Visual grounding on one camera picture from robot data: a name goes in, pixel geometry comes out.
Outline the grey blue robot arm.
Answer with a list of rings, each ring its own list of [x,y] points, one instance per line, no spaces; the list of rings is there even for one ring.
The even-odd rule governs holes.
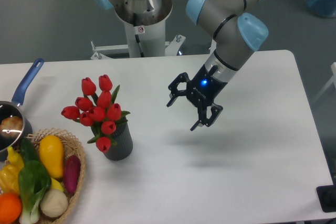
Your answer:
[[[123,21],[129,55],[156,57],[165,54],[165,21],[172,0],[94,0],[103,9],[114,9]],[[186,97],[197,108],[195,126],[211,126],[222,107],[216,96],[266,40],[267,27],[248,9],[260,0],[188,0],[189,19],[206,31],[216,48],[193,78],[181,73],[169,85],[170,102]]]

